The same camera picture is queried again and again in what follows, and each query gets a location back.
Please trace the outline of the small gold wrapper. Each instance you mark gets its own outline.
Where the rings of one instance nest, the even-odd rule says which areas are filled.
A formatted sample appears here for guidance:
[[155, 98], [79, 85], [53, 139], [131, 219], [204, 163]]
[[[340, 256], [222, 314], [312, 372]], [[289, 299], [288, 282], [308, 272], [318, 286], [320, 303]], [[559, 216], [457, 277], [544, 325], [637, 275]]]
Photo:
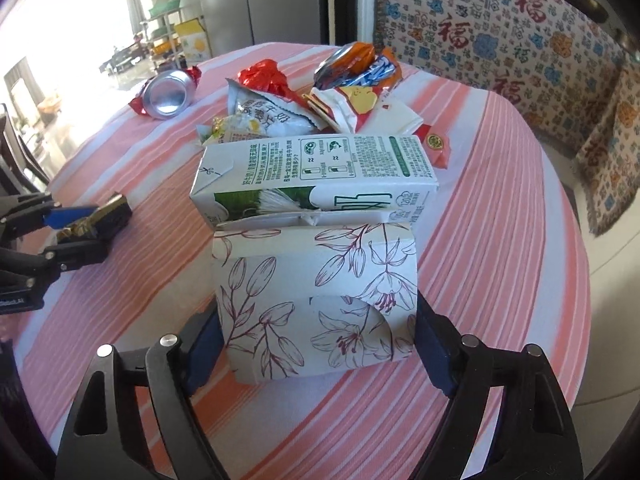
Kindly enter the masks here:
[[56, 233], [58, 244], [97, 240], [99, 233], [90, 217], [78, 219]]

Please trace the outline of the crushed silver red can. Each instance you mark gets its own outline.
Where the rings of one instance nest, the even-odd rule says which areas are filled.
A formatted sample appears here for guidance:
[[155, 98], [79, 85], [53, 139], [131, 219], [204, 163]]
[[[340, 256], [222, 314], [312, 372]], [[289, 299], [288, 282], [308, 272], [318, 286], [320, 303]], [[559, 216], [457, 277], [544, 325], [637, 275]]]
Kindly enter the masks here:
[[201, 76], [198, 66], [164, 70], [149, 79], [128, 105], [140, 116], [174, 118], [192, 104]]

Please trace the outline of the yellow white candy wrapper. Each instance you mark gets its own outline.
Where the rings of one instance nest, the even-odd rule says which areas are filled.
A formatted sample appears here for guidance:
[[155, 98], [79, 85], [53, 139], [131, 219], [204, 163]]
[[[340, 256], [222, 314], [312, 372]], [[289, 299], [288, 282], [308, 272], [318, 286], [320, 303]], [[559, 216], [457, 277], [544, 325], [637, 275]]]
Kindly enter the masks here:
[[267, 136], [257, 119], [244, 114], [215, 117], [210, 126], [197, 125], [196, 135], [201, 146], [256, 140]]

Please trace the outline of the white green snack bag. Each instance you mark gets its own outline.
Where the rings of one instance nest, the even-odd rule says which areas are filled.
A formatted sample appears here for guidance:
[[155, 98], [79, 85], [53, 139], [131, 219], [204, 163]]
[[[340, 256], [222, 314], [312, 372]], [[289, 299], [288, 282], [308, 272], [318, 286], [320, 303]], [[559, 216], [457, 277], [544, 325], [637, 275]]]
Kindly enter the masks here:
[[227, 113], [258, 120], [267, 136], [306, 136], [326, 128], [322, 119], [296, 102], [255, 91], [228, 79]]

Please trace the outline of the floral white paper box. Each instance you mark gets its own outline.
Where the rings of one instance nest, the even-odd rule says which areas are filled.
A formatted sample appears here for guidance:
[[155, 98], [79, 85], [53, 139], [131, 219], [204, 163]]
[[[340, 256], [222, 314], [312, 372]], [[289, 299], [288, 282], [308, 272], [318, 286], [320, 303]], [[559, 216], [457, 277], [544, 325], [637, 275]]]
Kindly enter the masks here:
[[216, 229], [213, 279], [235, 379], [257, 385], [399, 362], [412, 352], [408, 223]]

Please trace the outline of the red plastic bag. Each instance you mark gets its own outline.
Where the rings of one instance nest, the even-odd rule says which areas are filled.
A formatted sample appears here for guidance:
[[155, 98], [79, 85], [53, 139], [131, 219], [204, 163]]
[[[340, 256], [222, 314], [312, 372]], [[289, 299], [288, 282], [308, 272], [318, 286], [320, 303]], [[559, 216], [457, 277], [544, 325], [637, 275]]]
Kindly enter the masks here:
[[265, 58], [250, 67], [240, 70], [238, 81], [242, 86], [280, 96], [297, 104], [304, 105], [304, 101], [288, 86], [288, 78], [279, 70], [278, 63], [271, 58]]

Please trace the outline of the crushed red white paper cup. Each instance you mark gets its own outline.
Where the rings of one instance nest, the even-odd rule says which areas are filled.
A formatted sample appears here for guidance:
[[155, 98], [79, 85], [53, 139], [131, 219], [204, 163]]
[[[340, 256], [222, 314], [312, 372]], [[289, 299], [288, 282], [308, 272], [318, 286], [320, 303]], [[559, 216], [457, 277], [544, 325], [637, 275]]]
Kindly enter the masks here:
[[304, 99], [337, 133], [404, 136], [417, 132], [424, 124], [412, 108], [379, 88], [312, 88]]

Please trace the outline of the green white milk carton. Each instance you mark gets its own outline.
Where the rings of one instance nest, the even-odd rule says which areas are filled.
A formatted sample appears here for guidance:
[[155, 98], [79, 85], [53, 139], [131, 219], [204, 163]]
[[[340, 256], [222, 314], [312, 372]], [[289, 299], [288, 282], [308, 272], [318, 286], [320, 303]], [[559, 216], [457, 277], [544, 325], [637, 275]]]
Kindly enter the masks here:
[[190, 199], [211, 225], [303, 210], [416, 223], [439, 184], [417, 136], [310, 134], [209, 145]]

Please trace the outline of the crushed orange blue can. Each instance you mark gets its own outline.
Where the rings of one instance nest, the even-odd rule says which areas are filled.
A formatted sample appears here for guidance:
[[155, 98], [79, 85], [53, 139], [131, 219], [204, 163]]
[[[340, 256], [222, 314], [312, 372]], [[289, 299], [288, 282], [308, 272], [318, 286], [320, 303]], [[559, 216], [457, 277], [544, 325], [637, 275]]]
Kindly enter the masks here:
[[355, 41], [338, 48], [314, 71], [314, 88], [372, 87], [392, 90], [402, 79], [402, 70], [390, 48], [376, 50], [373, 44]]

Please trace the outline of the red snack wrapper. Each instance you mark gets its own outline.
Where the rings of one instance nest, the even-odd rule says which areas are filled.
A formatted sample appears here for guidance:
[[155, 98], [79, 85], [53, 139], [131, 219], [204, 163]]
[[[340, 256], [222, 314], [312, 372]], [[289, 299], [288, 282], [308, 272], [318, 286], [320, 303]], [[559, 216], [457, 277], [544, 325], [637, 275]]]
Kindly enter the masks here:
[[425, 153], [434, 168], [447, 169], [451, 154], [449, 140], [441, 136], [431, 125], [420, 125], [416, 130], [416, 136], [420, 139]]

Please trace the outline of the pink striped tablecloth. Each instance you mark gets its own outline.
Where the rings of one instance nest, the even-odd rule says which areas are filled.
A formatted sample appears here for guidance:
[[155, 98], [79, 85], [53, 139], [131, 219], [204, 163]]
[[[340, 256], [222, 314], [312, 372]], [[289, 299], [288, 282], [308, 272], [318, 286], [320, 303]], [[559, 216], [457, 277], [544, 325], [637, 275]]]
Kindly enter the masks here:
[[[65, 205], [119, 192], [134, 215], [104, 263], [62, 275], [42, 309], [1, 320], [51, 443], [96, 348], [152, 344], [212, 298], [212, 232], [189, 192], [201, 157], [195, 128], [224, 111], [228, 80], [271, 58], [293, 88], [305, 89], [329, 52], [261, 44], [213, 58], [202, 65], [190, 110], [171, 122], [120, 110], [52, 180]], [[404, 68], [396, 94], [451, 145], [416, 231], [424, 296], [488, 346], [541, 346], [574, 401], [589, 340], [589, 264], [546, 153], [502, 96], [413, 67]], [[406, 478], [445, 405], [416, 356], [256, 388], [240, 385], [220, 361], [194, 400], [235, 479]]]

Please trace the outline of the yellow white cardboard box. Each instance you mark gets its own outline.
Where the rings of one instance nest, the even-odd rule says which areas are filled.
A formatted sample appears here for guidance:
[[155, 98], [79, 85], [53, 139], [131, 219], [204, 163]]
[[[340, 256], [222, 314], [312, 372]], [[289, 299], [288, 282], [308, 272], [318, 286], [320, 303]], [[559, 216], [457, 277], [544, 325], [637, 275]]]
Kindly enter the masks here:
[[198, 18], [175, 24], [174, 29], [186, 64], [196, 65], [212, 57], [207, 32]]

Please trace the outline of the storage shelf rack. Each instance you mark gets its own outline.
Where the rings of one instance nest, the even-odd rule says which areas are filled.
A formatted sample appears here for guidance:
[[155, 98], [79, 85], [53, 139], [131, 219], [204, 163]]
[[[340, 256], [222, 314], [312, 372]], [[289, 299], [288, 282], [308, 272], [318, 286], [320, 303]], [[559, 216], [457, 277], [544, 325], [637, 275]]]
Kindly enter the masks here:
[[152, 8], [144, 10], [142, 0], [126, 0], [134, 39], [142, 52], [160, 70], [169, 65], [186, 68], [175, 24], [198, 18], [203, 27], [204, 15], [200, 0], [153, 0]]

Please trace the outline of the grey refrigerator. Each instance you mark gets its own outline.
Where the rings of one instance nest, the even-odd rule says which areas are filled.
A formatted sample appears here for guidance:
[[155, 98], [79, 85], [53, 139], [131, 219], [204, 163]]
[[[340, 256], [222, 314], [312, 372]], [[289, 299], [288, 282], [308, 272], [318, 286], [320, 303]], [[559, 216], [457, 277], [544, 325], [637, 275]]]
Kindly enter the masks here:
[[329, 0], [200, 0], [215, 56], [265, 42], [327, 44]]

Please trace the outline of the patterned fu character cloth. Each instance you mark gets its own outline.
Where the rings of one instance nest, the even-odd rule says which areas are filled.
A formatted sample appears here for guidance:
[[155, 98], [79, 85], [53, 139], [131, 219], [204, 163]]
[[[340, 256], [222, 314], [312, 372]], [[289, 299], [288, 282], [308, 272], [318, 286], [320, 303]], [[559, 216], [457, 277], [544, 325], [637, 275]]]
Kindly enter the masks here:
[[376, 0], [374, 39], [400, 62], [497, 93], [572, 155], [597, 125], [625, 57], [563, 0]]

